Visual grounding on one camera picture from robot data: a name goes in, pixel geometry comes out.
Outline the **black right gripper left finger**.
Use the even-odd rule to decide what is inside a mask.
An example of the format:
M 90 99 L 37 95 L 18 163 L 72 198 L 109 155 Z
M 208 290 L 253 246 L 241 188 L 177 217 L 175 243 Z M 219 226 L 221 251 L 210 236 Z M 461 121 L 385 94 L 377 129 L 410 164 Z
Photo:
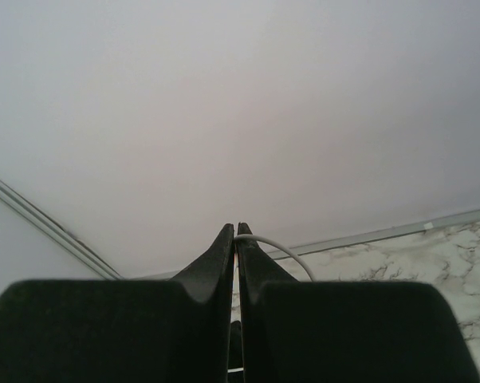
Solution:
M 168 280 L 24 280 L 0 295 L 0 382 L 224 382 L 234 227 Z

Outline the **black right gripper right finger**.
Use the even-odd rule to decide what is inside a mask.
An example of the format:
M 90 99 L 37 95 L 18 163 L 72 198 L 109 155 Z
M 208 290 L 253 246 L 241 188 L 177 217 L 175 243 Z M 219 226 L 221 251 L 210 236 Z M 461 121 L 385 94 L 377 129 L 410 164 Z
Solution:
M 300 282 L 238 226 L 247 382 L 476 382 L 447 300 L 421 282 Z

